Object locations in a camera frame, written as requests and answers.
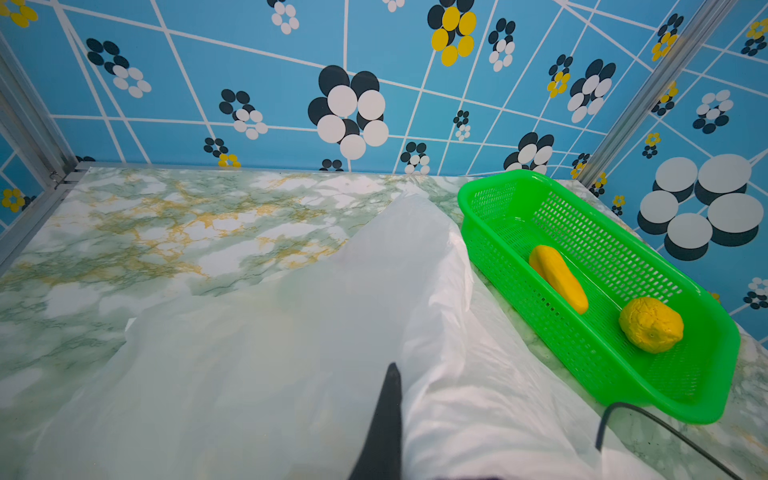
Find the plastic bag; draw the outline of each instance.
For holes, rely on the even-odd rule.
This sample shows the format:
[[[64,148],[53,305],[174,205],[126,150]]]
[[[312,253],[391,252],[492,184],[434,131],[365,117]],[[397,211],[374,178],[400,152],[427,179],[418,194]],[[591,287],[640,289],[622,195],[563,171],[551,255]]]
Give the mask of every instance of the plastic bag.
[[[421,197],[326,261],[145,310],[126,340],[55,416],[29,478],[346,478],[391,362],[403,478],[601,478],[598,416],[528,351]]]

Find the yellow circle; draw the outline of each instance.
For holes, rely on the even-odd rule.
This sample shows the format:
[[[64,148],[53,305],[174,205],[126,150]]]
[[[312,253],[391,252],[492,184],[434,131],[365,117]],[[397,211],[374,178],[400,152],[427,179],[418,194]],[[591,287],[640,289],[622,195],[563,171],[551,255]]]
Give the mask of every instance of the yellow circle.
[[[456,63],[456,60],[458,60],[458,50],[456,47],[450,45],[445,50],[443,50],[441,60],[442,64],[446,67],[450,67]]]
[[[19,13],[24,15],[30,22],[36,22],[38,20],[38,13],[27,5],[23,5],[18,8]]]
[[[442,28],[438,28],[435,30],[435,33],[432,34],[432,48],[434,48],[435,51],[443,51],[443,49],[445,49],[447,46],[448,32]]]
[[[24,18],[20,13],[11,13],[11,20],[21,28],[27,28],[29,26],[29,20]]]
[[[478,25],[478,18],[472,12],[466,12],[462,15],[462,19],[458,22],[458,31],[462,35],[470,35],[475,31],[475,27]]]
[[[442,14],[442,27],[445,30],[451,31],[458,27],[458,21],[461,20],[462,13],[456,7],[449,7]]]
[[[475,39],[466,36],[462,37],[461,40],[458,41],[458,54],[462,57],[468,57],[469,54],[472,53],[472,49],[475,47]]]

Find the blue wallpaper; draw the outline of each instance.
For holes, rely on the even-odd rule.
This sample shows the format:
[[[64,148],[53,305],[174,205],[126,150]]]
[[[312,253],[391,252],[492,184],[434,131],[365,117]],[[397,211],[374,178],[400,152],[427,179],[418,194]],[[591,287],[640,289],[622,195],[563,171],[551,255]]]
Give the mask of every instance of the blue wallpaper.
[[[768,3],[740,0],[593,186],[768,342]]]
[[[0,235],[43,191],[19,157],[18,149],[12,145],[13,142],[0,131]]]
[[[700,3],[11,0],[0,26],[86,161],[569,178]]]

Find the green and white marble surface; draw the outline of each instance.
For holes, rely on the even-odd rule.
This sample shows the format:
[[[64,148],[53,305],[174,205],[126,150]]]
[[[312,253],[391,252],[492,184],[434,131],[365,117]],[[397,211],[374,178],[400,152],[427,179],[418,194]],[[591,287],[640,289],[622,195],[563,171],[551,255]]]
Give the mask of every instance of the green and white marble surface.
[[[220,295],[316,262],[403,193],[429,196],[460,224],[456,194],[466,181],[91,168],[0,278],[0,478],[21,477],[42,430],[120,348],[128,319],[143,309],[171,298]],[[622,224],[578,182],[563,184]],[[531,329],[514,325],[528,348],[602,413]],[[712,475],[703,473],[699,455],[667,432],[636,416],[620,417],[611,427],[668,478],[724,478],[711,468]],[[766,350],[742,333],[718,423],[671,423],[743,478],[768,478]]]

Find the lemon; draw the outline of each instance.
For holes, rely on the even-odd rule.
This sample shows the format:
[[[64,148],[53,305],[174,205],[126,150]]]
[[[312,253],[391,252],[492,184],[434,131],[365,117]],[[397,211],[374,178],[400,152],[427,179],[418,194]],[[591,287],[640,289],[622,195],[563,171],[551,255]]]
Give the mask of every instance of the lemon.
[[[649,296],[631,300],[619,325],[630,342],[649,353],[666,352],[683,339],[683,317]]]

